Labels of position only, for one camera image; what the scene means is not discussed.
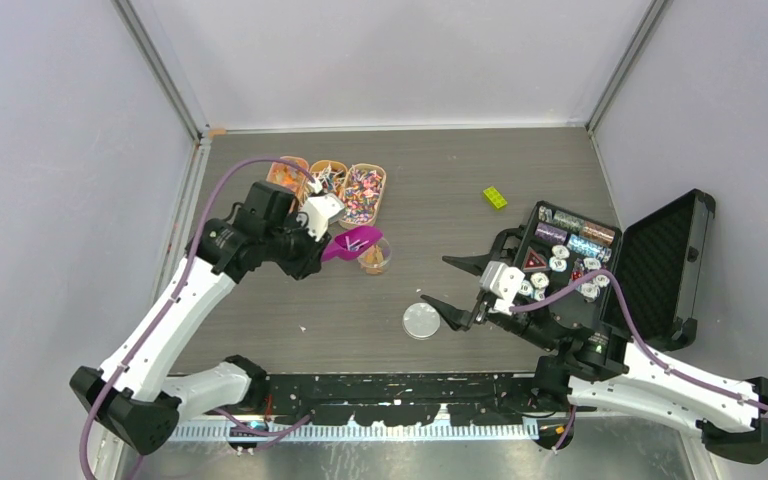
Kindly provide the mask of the yellow-green toy brick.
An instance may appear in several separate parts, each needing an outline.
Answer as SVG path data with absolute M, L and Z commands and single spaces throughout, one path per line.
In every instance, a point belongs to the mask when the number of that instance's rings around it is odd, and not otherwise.
M 489 186 L 482 191 L 483 198 L 495 210 L 501 210 L 508 205 L 507 199 L 494 186 Z

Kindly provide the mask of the yellow tray with ball lollipops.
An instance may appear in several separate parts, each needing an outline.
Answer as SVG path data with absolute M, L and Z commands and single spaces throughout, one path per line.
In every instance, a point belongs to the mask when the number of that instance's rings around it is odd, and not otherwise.
M 345 187 L 348 167 L 335 160 L 319 160 L 311 165 L 310 173 L 320 181 L 326 193 L 340 197 Z

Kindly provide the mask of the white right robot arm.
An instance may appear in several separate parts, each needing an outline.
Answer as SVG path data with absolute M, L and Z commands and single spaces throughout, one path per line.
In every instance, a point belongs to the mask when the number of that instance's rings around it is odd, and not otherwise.
M 708 452 L 727 460 L 757 465 L 768 459 L 768 379 L 721 377 L 654 350 L 609 271 L 585 270 L 550 293 L 544 271 L 527 274 L 490 255 L 443 260 L 479 279 L 470 311 L 423 298 L 453 330 L 490 322 L 547 350 L 530 385 L 530 400 L 539 408 L 614 410 L 696 434 Z M 621 302 L 625 332 L 610 325 L 565 326 L 548 310 L 568 296 L 595 301 L 608 293 Z

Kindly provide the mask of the pink oval candy tray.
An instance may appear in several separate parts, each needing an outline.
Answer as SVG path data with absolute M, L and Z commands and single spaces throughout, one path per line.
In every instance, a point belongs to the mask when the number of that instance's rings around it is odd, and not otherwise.
M 287 161 L 287 164 L 273 162 L 266 180 L 291 190 L 296 194 L 297 199 L 302 202 L 309 181 L 306 175 L 309 164 L 301 157 L 283 156 L 281 160 Z

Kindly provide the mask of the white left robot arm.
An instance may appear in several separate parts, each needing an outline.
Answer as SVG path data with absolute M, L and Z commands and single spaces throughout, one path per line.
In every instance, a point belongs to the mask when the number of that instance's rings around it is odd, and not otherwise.
M 70 387 L 98 422 L 140 455 L 157 451 L 178 424 L 219 407 L 258 412 L 266 373 L 229 356 L 196 374 L 170 372 L 208 314 L 265 263 L 301 280 L 320 271 L 329 226 L 344 206 L 331 193 L 304 202 L 285 187 L 255 182 L 225 218 L 205 220 L 161 297 L 100 367 L 82 366 Z

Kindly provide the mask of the magenta plastic scoop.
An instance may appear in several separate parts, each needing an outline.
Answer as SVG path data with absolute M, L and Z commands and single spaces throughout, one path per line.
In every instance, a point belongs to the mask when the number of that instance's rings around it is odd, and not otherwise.
M 382 238 L 383 233 L 377 227 L 357 226 L 334 237 L 324 249 L 321 261 L 328 262 L 335 258 L 356 260 Z

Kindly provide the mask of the clear round jar lid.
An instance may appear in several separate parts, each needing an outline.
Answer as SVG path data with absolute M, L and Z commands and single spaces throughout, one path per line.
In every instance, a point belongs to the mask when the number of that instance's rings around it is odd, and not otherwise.
M 428 303 L 414 303 L 404 311 L 402 326 L 405 333 L 411 338 L 425 340 L 438 332 L 441 318 L 439 313 Z

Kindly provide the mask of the tan tray with swirl lollipops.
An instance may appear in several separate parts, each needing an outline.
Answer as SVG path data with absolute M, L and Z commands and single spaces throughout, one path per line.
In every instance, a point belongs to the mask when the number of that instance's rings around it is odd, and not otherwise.
M 340 196 L 345 210 L 338 223 L 345 229 L 373 226 L 381 209 L 386 181 L 387 174 L 378 165 L 358 163 L 350 166 Z

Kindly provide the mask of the black poker chip case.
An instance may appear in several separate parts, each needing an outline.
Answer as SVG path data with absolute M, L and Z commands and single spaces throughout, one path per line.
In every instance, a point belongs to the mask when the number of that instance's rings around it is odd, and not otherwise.
M 516 266 L 525 281 L 514 305 L 533 304 L 595 270 L 576 289 L 604 297 L 602 323 L 627 335 L 627 308 L 651 347 L 675 351 L 697 335 L 694 314 L 701 257 L 716 212 L 713 196 L 694 189 L 621 230 L 539 201 L 516 228 L 500 232 L 490 252 Z

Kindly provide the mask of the clear plastic jar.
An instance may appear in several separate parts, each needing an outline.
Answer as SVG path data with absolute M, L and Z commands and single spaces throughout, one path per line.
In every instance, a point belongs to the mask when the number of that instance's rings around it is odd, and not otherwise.
M 382 237 L 373 246 L 366 249 L 357 260 L 360 269 L 364 273 L 368 275 L 381 275 L 389 268 L 391 257 L 391 245 Z

